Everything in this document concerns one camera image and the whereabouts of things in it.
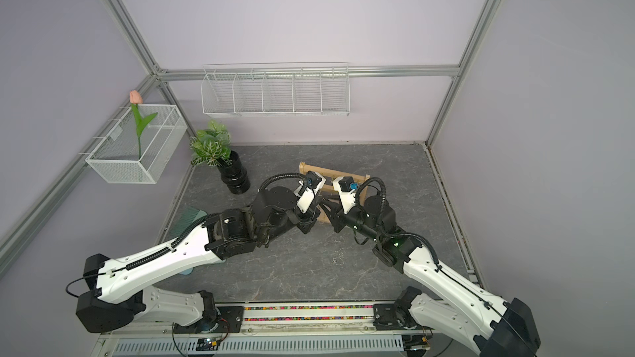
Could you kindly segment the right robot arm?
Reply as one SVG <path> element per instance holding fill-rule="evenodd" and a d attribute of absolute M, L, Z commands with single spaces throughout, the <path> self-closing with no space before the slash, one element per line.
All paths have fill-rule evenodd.
<path fill-rule="evenodd" d="M 535 356 L 541 345 L 532 311 L 515 298 L 492 294 L 443 263 L 431 242 L 396 222 L 385 183 L 332 181 L 339 205 L 330 215 L 336 231 L 351 228 L 373 241 L 374 255 L 418 283 L 400 302 L 405 316 L 464 345 L 479 356 Z"/>

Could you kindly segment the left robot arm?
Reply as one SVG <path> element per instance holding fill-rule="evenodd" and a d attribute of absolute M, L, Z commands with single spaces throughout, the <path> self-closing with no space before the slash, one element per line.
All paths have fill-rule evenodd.
<path fill-rule="evenodd" d="M 90 333 L 111 332 L 132 322 L 214 327 L 218 310 L 212 293 L 181 294 L 156 283 L 269 246 L 293 228 L 308 233 L 318 219 L 317 197 L 325 183 L 315 172 L 275 175 L 245 208 L 196 219 L 177 237 L 137 254 L 90 256 L 81 278 L 89 289 L 77 297 L 76 317 Z"/>

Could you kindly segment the wooden jewelry display stand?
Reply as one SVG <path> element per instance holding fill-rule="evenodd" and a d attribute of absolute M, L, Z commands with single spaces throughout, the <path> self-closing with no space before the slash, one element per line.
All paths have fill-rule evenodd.
<path fill-rule="evenodd" d="M 326 183 L 318 192 L 313 204 L 316 205 L 316 208 L 320 208 L 319 203 L 322 203 L 325 207 L 331 209 L 332 213 L 335 213 L 337 209 L 342 207 L 339 196 L 332 186 L 332 180 L 340 176 L 352 176 L 354 180 L 357 181 L 358 187 L 360 187 L 365 181 L 370 179 L 369 175 L 354 175 L 338 170 L 330 170 L 314 165 L 307 165 L 304 162 L 301 162 L 299 164 L 299 173 L 301 173 L 301 175 L 306 175 L 306 173 L 308 173 L 309 171 L 320 173 L 323 177 L 326 178 Z"/>

